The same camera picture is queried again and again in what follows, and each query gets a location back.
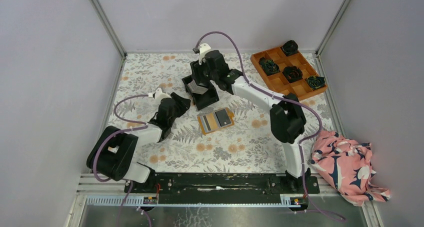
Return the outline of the black plastic card box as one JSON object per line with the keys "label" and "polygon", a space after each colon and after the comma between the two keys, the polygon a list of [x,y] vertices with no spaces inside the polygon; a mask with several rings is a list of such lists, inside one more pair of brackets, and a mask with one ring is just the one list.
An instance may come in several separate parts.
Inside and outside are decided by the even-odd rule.
{"label": "black plastic card box", "polygon": [[200,94],[191,89],[190,85],[195,84],[191,75],[186,76],[181,80],[184,83],[185,91],[191,96],[194,105],[199,111],[220,100],[216,88],[210,82],[206,84],[205,88],[207,90]]}

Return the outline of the gold card black stripe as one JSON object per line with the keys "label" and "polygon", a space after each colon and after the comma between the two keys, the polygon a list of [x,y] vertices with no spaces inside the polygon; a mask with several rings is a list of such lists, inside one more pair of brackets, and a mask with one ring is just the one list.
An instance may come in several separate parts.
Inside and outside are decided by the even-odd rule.
{"label": "gold card black stripe", "polygon": [[204,133],[214,132],[219,128],[216,115],[214,113],[208,113],[200,117]]}

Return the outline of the black VIP credit card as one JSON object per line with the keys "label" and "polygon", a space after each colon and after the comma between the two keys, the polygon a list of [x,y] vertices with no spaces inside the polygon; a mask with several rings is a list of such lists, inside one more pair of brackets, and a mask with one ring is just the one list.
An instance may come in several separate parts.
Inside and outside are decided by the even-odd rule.
{"label": "black VIP credit card", "polygon": [[217,110],[214,114],[219,127],[226,127],[232,123],[226,108]]}

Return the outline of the yellow leather card holder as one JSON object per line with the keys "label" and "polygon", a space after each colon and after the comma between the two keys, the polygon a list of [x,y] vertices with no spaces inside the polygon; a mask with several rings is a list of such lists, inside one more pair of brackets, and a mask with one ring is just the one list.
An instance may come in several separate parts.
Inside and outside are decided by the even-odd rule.
{"label": "yellow leather card holder", "polygon": [[[230,125],[227,125],[227,126],[224,126],[224,127],[219,127],[216,131],[219,131],[219,130],[225,129],[225,128],[227,128],[227,127],[231,127],[231,126],[233,126],[233,125],[235,124],[235,122],[234,122],[234,117],[235,117],[235,115],[234,115],[234,113],[233,113],[233,112],[231,112],[231,111],[230,111],[230,109],[229,109],[228,107],[221,108],[221,109],[218,109],[218,110],[214,110],[214,111],[209,112],[209,113],[215,113],[216,111],[219,111],[219,110],[222,110],[222,109],[226,109],[226,110],[227,110],[227,112],[228,112],[228,114],[229,114],[229,116],[230,116],[230,119],[231,119],[231,122],[232,122],[232,123],[231,123]],[[208,134],[211,134],[211,133],[213,133],[213,132],[216,132],[216,131],[209,132],[209,133],[205,133],[205,132],[204,132],[204,128],[203,128],[203,126],[202,126],[202,123],[201,123],[200,117],[201,117],[201,116],[203,116],[203,115],[206,115],[206,114],[201,114],[201,115],[197,116],[197,121],[198,121],[198,123],[199,123],[199,127],[200,127],[200,130],[201,130],[201,133],[202,133],[203,135],[208,135]]]}

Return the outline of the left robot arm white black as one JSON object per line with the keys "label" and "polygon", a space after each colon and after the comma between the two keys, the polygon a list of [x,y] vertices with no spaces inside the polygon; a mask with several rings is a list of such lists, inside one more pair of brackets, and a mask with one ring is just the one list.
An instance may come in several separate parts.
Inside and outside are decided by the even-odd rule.
{"label": "left robot arm white black", "polygon": [[165,140],[171,133],[175,120],[184,115],[191,106],[191,100],[175,92],[141,94],[140,97],[154,98],[158,109],[149,122],[137,121],[138,127],[120,129],[107,126],[87,157],[86,165],[99,182],[127,180],[136,182],[144,193],[152,191],[155,179],[153,170],[133,159],[137,143],[149,145]]}

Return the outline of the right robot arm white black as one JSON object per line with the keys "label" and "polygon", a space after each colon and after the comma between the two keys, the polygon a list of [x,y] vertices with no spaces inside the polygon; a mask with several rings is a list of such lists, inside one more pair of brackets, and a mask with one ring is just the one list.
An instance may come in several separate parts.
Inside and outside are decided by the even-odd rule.
{"label": "right robot arm white black", "polygon": [[243,71],[231,69],[218,50],[193,52],[198,59],[190,63],[191,75],[183,78],[186,91],[194,105],[202,110],[219,101],[216,87],[231,95],[252,102],[267,111],[272,135],[282,143],[286,157],[287,188],[293,193],[301,192],[306,186],[305,167],[295,146],[305,131],[307,122],[298,98],[294,94],[279,96],[276,92],[254,85]]}

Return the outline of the stack of credit cards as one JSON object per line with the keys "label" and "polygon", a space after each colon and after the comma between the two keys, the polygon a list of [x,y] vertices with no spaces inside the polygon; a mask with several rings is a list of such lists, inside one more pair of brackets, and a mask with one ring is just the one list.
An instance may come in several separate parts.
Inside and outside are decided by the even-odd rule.
{"label": "stack of credit cards", "polygon": [[203,95],[209,90],[207,87],[199,86],[199,85],[190,85],[189,89],[191,90],[193,94],[198,94],[198,95]]}

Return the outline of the rolled green tie left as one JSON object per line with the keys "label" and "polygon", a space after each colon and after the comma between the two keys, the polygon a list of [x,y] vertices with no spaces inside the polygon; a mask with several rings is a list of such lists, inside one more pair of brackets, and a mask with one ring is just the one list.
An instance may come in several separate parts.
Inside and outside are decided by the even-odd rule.
{"label": "rolled green tie left", "polygon": [[267,76],[275,75],[280,72],[279,66],[272,59],[262,57],[259,59],[259,65]]}

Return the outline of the rolled green tie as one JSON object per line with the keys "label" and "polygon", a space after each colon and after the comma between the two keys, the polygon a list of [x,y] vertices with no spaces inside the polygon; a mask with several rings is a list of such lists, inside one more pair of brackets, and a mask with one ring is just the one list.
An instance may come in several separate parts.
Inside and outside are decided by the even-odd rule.
{"label": "rolled green tie", "polygon": [[272,59],[262,57],[259,59],[259,65],[267,76],[275,75],[280,72],[279,66]]}
{"label": "rolled green tie", "polygon": [[322,76],[309,76],[305,81],[313,91],[326,86],[326,80]]}

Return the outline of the orange wooden compartment tray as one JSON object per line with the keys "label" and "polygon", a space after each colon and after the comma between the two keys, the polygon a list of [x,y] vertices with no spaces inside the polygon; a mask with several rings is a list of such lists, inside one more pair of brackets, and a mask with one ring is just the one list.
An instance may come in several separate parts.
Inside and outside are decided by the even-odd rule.
{"label": "orange wooden compartment tray", "polygon": [[289,51],[283,46],[267,49],[252,54],[250,60],[271,91],[283,95],[292,93],[303,101],[328,88],[325,78],[293,47]]}

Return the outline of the rolled dark tie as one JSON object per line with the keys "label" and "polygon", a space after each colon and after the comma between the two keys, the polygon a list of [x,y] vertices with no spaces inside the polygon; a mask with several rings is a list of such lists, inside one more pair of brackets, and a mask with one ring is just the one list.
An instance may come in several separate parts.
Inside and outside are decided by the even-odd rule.
{"label": "rolled dark tie", "polygon": [[289,83],[294,83],[303,78],[303,72],[297,66],[286,66],[282,74]]}
{"label": "rolled dark tie", "polygon": [[294,40],[289,40],[281,46],[281,50],[289,57],[299,52],[299,46]]}

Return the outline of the rolled dark tie top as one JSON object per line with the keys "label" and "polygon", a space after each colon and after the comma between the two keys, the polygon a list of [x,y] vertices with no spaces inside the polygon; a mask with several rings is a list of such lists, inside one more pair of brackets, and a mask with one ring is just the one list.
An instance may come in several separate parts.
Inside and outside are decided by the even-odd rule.
{"label": "rolled dark tie top", "polygon": [[299,46],[294,40],[289,40],[281,46],[281,50],[289,57],[299,52]]}

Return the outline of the rolled green tie right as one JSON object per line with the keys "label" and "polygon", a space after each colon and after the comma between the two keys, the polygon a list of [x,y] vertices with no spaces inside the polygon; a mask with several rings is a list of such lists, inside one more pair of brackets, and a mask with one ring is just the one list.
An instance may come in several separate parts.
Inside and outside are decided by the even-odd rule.
{"label": "rolled green tie right", "polygon": [[322,76],[309,76],[305,81],[313,91],[326,86],[326,80]]}

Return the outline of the pink patterned cloth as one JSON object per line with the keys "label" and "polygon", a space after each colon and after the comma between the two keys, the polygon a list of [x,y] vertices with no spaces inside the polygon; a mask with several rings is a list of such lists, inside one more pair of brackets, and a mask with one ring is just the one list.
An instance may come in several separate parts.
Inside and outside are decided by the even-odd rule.
{"label": "pink patterned cloth", "polygon": [[336,131],[322,130],[312,146],[311,166],[354,206],[367,201],[387,202],[391,192],[371,183],[377,173],[369,142],[359,143]]}

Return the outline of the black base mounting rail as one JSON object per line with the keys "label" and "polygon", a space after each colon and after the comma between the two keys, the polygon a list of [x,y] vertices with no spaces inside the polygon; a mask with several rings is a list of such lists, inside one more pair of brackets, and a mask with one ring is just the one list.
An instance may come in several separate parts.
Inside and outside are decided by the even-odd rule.
{"label": "black base mounting rail", "polygon": [[151,174],[134,182],[125,193],[152,194],[159,204],[280,204],[281,196],[320,193],[317,177],[305,179],[288,173],[172,173]]}

